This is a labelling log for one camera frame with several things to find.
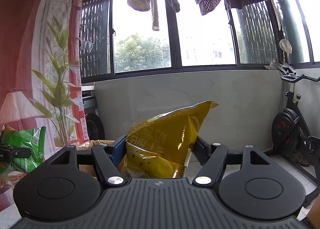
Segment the exercise bike flywheel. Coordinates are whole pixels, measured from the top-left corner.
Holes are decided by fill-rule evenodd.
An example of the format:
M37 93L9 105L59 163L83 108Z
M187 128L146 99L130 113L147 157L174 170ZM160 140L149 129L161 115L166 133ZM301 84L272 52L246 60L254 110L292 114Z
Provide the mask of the exercise bike flywheel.
M277 151L282 155L289 155L297 146L299 127L295 125L292 128L292 125L294 125L293 121L294 118L291 112L282 111L276 115L272 123L272 142ZM292 130L284 139L284 134L286 134L291 128Z

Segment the lampshade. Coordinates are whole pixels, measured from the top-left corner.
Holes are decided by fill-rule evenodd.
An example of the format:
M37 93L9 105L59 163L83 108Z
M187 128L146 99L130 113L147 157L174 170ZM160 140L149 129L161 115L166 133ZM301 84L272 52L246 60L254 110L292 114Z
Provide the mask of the lampshade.
M0 124L40 115L21 91L10 92L0 109Z

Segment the exercise bike handlebar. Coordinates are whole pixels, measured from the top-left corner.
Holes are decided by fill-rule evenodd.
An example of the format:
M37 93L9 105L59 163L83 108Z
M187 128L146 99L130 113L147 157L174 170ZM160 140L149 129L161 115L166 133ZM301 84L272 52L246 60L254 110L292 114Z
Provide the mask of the exercise bike handlebar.
M309 77L309 76L306 76L304 74L301 74L301 75L282 75L281 76L281 80L284 80L286 82L290 82L290 83L295 83L295 82L298 82L302 79L307 79L307 80L310 80L310 81L313 81L313 82L319 82L320 81L320 77L319 78L312 78L312 77Z

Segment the printed green plant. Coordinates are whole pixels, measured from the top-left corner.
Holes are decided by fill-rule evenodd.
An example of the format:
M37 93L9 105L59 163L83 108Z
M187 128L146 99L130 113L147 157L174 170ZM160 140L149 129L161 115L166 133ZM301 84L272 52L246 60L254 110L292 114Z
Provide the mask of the printed green plant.
M58 137L55 138L55 144L62 144L66 146L70 144L70 137L75 129L75 122L79 123L79 120L71 115L68 115L68 108L74 103L70 99L70 84L64 83L65 75L68 72L68 68L77 67L78 62L66 63L66 56L68 55L68 28L63 29L62 24L57 20L55 16L52 16L52 24L47 22L55 41L59 47L58 58L63 57L63 64L59 65L57 59L54 57L52 46L48 37L46 42L48 46L48 55L55 71L55 76L58 76L57 82L52 83L48 81L44 75L36 70L32 70L33 73L48 87L49 92L42 90L41 93L45 100L54 107L54 115L44 105L39 103L35 99L30 99L32 105L37 108L42 114L43 118L51 120L55 126Z

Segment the ribbed gray surface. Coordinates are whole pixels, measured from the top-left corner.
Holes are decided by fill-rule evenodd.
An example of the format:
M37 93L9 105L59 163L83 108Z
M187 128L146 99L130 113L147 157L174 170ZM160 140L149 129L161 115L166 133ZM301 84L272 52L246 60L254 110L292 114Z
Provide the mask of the ribbed gray surface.
M270 223L245 220L222 206L211 190L193 187L185 178L181 178L132 179L127 186L107 190L98 205L81 217L50 224L24 218L13 228L300 229L305 227L294 218Z

